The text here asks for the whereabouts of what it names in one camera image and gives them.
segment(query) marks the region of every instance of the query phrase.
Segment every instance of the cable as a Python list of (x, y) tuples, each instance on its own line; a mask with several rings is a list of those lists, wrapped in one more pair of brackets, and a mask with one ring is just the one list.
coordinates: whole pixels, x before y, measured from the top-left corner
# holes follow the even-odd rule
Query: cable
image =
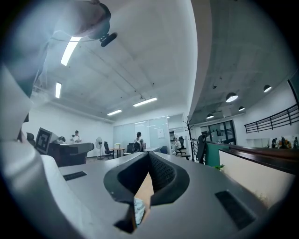
[(86, 41), (66, 41), (66, 40), (57, 39), (55, 37), (51, 37), (51, 39), (59, 41), (59, 42), (93, 42), (93, 41), (98, 41), (98, 39), (92, 39), (92, 40), (86, 40)]

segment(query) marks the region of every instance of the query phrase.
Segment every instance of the black pendant lamp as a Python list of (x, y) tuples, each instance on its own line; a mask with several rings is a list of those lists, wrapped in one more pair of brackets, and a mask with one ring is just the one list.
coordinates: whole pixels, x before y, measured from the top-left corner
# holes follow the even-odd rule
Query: black pendant lamp
[(226, 102), (232, 102), (237, 98), (238, 98), (237, 94), (231, 92), (226, 96)]
[(209, 114), (206, 116), (207, 119), (211, 119), (211, 118), (213, 118), (213, 117), (214, 117), (214, 116), (213, 116), (212, 113), (209, 113)]
[(263, 91), (266, 93), (266, 92), (268, 92), (269, 90), (271, 90), (271, 86), (269, 86), (268, 84), (267, 85), (265, 85), (264, 87), (263, 87)]

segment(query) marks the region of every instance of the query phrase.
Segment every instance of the man in white shirt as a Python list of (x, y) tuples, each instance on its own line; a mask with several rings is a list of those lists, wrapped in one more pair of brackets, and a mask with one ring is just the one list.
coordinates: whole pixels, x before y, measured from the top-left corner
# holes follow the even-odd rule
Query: man in white shirt
[(79, 144), (80, 142), (82, 141), (82, 139), (80, 139), (80, 136), (79, 136), (79, 131), (76, 130), (75, 131), (75, 134), (71, 136), (71, 143), (77, 143)]
[(177, 138), (174, 138), (174, 151), (172, 154), (175, 155), (175, 153), (177, 152), (178, 149), (180, 149), (182, 147), (181, 142), (178, 141)]

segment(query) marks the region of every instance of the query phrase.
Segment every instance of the white ceiling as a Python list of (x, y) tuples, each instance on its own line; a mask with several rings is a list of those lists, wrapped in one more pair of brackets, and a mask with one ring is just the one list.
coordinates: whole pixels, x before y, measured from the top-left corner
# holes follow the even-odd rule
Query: white ceiling
[[(265, 96), (296, 70), (295, 61), (272, 20), (246, 0), (211, 0), (213, 41), (210, 64), (192, 123), (206, 121), (210, 112), (223, 118), (225, 109), (238, 114)], [(228, 93), (238, 99), (226, 103)]]
[[(101, 2), (112, 14), (110, 33), (118, 37), (105, 48), (99, 41), (79, 42), (64, 66), (60, 61), (70, 37), (55, 34), (66, 42), (51, 40), (33, 97), (46, 92), (55, 103), (111, 120), (185, 102), (193, 45), (186, 37), (190, 16), (182, 1)], [(60, 99), (53, 98), (57, 81), (62, 83)], [(158, 100), (133, 107), (141, 96)], [(107, 116), (118, 109), (123, 112)]]

